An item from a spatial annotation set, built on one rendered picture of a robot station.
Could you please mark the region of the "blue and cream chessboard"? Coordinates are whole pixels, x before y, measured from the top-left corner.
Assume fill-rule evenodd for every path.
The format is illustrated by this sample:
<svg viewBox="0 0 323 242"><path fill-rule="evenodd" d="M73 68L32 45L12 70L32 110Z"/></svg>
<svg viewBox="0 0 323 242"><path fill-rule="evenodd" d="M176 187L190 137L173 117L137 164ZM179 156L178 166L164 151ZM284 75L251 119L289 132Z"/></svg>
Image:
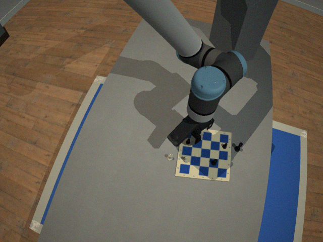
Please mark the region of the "blue and cream chessboard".
<svg viewBox="0 0 323 242"><path fill-rule="evenodd" d="M201 132L204 134L197 144L186 144L191 134L180 144L175 176L229 182L232 133L207 129ZM218 160L215 166L211 164L214 159Z"/></svg>

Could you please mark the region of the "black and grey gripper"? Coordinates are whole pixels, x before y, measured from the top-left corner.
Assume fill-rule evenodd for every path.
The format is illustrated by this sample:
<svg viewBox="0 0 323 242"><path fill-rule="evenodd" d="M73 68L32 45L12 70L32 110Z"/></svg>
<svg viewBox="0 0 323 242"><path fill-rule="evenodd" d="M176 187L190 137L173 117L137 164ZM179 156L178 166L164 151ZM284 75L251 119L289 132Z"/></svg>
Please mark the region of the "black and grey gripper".
<svg viewBox="0 0 323 242"><path fill-rule="evenodd" d="M212 121L211 121L212 120ZM203 131L205 128L207 128L207 130L209 128L212 127L214 119L212 118L210 121L205 122L205 123L201 123L192 133L191 133L191 141L190 141L190 145L195 145L198 142L201 141L201 137L203 136L204 132L202 133L201 131ZM211 124L211 126L209 126Z"/></svg>

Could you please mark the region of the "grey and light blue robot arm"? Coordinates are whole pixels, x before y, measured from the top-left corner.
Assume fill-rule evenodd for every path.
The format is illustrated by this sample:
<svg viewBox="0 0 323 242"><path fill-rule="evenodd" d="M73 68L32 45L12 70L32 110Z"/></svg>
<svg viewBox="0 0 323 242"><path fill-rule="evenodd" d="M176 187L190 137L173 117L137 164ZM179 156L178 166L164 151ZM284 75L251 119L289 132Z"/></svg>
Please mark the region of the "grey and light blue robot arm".
<svg viewBox="0 0 323 242"><path fill-rule="evenodd" d="M220 99L247 72L245 58L203 43L171 0L123 0L175 50L179 60L198 70L191 80L188 115L167 136L178 147L199 125L210 121Z"/></svg>

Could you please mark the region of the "white bishop chess piece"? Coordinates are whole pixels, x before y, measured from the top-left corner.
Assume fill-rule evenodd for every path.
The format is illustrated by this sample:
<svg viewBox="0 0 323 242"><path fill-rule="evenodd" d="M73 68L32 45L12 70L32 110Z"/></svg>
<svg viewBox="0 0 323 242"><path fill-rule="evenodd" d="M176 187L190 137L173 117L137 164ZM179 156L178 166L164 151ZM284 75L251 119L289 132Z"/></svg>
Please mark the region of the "white bishop chess piece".
<svg viewBox="0 0 323 242"><path fill-rule="evenodd" d="M167 157L167 159L168 159L169 161L171 161L171 160L173 159L172 154L169 154L169 156Z"/></svg>

